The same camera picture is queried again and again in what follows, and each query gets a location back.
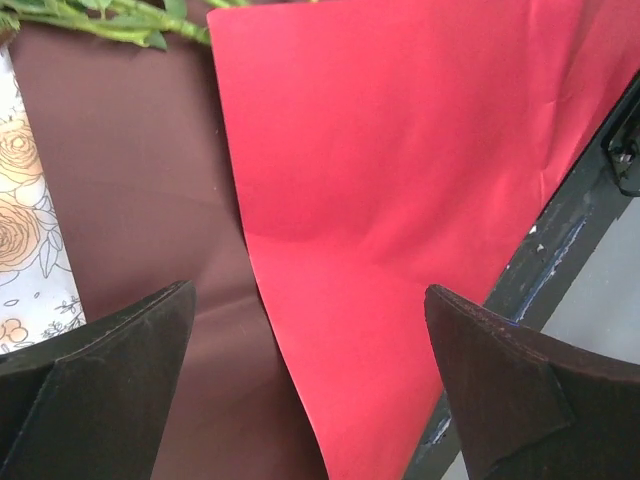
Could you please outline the red paper bouquet wrap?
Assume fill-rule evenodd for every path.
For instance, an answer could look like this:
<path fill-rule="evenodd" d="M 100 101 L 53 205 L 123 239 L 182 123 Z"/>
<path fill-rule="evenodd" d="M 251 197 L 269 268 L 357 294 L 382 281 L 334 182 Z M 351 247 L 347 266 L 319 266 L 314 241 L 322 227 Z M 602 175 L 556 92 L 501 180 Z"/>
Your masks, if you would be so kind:
<path fill-rule="evenodd" d="M 487 298 L 637 73 L 639 5 L 207 20 L 165 52 L 10 45 L 90 321 L 196 290 L 151 477 L 399 479 L 442 393 L 427 287 Z"/>

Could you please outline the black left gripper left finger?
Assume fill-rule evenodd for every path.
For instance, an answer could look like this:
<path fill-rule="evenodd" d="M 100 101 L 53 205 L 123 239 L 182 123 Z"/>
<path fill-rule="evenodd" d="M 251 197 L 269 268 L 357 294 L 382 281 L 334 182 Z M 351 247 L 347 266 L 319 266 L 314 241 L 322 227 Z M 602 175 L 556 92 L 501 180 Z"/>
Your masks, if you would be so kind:
<path fill-rule="evenodd" d="M 180 281 L 2 355 L 2 478 L 150 478 L 195 310 Z"/>

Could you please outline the pink artificial flower bunch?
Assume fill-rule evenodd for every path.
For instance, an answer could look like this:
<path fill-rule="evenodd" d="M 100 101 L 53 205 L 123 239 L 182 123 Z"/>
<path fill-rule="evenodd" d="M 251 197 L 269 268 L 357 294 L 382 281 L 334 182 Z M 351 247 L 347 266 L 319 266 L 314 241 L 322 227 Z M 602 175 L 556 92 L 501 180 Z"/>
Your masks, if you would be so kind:
<path fill-rule="evenodd" d="M 1 3 L 1 31 L 17 32 L 27 22 L 162 51 L 167 49 L 167 34 L 209 45 L 208 29 L 188 20 L 187 15 L 183 0 L 9 0 Z"/>

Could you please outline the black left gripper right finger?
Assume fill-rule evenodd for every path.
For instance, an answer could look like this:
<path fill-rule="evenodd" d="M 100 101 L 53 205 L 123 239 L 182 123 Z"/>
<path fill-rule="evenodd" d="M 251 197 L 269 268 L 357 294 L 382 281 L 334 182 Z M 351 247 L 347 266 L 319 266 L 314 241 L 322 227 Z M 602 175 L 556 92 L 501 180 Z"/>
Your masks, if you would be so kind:
<path fill-rule="evenodd" d="M 639 367 L 440 285 L 426 323 L 471 479 L 636 479 Z"/>

